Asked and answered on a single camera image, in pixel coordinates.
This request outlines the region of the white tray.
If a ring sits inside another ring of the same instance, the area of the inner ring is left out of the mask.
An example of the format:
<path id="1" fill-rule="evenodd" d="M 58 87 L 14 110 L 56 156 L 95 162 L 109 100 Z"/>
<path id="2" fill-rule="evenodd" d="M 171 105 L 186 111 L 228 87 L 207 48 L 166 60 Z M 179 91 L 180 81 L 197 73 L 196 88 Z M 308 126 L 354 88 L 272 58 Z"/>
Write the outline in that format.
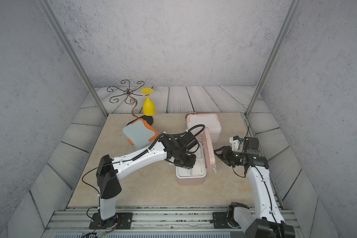
<path id="1" fill-rule="evenodd" d="M 192 169 L 176 167 L 176 177 L 178 179 L 199 179 L 206 176 L 206 164 L 202 144 L 194 153 L 196 156 L 195 164 Z"/>

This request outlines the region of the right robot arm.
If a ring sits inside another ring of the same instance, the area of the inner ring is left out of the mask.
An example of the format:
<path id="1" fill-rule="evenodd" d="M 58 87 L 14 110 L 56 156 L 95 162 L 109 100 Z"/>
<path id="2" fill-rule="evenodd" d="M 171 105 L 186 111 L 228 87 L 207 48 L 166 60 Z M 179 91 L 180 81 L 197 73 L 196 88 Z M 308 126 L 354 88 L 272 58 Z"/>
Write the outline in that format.
<path id="1" fill-rule="evenodd" d="M 244 168 L 242 178 L 250 182 L 255 213 L 242 203 L 232 202 L 224 213 L 213 213 L 211 223 L 216 229 L 241 229 L 246 238 L 294 238 L 293 226 L 288 225 L 276 203 L 267 159 L 260 154 L 259 140 L 234 136 L 230 145 L 214 150 L 227 166 Z"/>

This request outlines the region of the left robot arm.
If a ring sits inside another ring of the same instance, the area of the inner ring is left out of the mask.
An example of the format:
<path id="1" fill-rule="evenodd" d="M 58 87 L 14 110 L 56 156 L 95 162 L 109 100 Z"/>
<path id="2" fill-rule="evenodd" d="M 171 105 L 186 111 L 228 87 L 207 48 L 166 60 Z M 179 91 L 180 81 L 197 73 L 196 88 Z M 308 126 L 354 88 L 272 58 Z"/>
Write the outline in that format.
<path id="1" fill-rule="evenodd" d="M 179 134 L 159 134 L 146 148 L 131 154 L 111 158 L 105 155 L 99 166 L 86 172 L 81 181 L 98 192 L 99 224 L 116 218 L 116 197 L 121 193 L 120 180 L 129 174 L 159 161 L 166 161 L 176 167 L 192 169 L 196 162 L 193 147 L 199 149 L 196 139 L 205 130 L 205 125 L 199 124 Z"/>

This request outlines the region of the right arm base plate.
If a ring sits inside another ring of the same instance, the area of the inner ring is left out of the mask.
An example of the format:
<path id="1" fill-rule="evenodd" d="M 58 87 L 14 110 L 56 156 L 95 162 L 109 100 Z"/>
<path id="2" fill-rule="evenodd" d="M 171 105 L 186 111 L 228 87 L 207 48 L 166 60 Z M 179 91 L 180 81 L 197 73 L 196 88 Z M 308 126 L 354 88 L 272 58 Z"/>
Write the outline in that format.
<path id="1" fill-rule="evenodd" d="M 210 223 L 214 229 L 233 229 L 227 217 L 227 212 L 213 212 Z"/>

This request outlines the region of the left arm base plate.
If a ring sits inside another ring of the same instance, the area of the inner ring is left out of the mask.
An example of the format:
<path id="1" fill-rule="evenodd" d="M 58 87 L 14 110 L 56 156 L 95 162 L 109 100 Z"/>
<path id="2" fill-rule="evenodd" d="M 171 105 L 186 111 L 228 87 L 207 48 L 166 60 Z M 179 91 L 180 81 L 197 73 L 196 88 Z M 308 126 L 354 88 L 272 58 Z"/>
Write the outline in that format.
<path id="1" fill-rule="evenodd" d="M 132 224 L 133 213 L 116 213 L 115 216 L 103 220 L 99 213 L 94 213 L 89 225 L 91 230 L 129 230 Z"/>

